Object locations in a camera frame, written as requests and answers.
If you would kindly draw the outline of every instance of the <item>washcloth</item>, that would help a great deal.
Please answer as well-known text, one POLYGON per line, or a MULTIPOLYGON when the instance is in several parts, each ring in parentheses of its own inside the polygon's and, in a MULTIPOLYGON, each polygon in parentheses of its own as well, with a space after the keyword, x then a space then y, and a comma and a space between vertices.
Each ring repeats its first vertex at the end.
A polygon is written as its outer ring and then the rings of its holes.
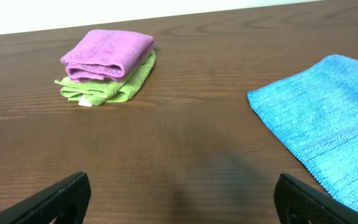
POLYGON ((74 82, 126 79, 154 46, 150 35, 124 30, 91 30, 60 59, 74 82))
POLYGON ((99 106, 104 102, 118 103, 130 100, 142 87, 154 66, 156 54, 152 50, 145 62, 135 69, 124 82, 112 80, 92 80, 85 83, 75 83, 70 77, 62 81, 55 80, 55 83, 63 85, 60 93, 69 101, 80 101, 85 99, 92 105, 99 106))
POLYGON ((330 55, 248 100, 321 186, 358 211, 358 61, 330 55))

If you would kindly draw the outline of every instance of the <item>table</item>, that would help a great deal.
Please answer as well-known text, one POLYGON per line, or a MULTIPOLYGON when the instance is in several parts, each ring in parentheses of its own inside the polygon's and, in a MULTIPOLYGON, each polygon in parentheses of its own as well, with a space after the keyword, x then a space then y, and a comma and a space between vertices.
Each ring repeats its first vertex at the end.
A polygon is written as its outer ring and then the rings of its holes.
POLYGON ((83 171, 84 223, 279 223, 279 174, 322 188, 246 93, 330 54, 358 59, 358 1, 0 35, 0 211, 83 171), (60 95, 60 57, 91 29, 155 37, 133 100, 84 108, 60 95))

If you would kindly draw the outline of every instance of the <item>white background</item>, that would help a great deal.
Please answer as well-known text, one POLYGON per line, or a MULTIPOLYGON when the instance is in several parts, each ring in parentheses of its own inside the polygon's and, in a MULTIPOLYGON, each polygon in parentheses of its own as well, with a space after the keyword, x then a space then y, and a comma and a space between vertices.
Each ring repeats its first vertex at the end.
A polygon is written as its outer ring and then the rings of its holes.
POLYGON ((315 0, 0 0, 0 34, 315 0))

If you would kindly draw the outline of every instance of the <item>spread blue towel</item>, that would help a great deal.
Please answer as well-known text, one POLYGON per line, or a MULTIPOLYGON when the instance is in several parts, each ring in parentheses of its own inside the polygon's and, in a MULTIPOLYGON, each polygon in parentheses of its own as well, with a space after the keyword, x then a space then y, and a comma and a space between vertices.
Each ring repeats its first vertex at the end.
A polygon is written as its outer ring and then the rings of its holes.
POLYGON ((358 60, 330 55, 248 100, 321 186, 358 211, 358 60))

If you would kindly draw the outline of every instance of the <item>folded purple towel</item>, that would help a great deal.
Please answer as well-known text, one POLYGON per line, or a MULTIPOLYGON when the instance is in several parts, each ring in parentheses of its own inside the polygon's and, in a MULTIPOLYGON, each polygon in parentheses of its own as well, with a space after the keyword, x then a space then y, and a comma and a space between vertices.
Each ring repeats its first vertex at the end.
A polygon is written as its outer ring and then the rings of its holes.
POLYGON ((154 46, 150 35, 124 30, 91 30, 60 61, 74 82, 123 81, 154 46))

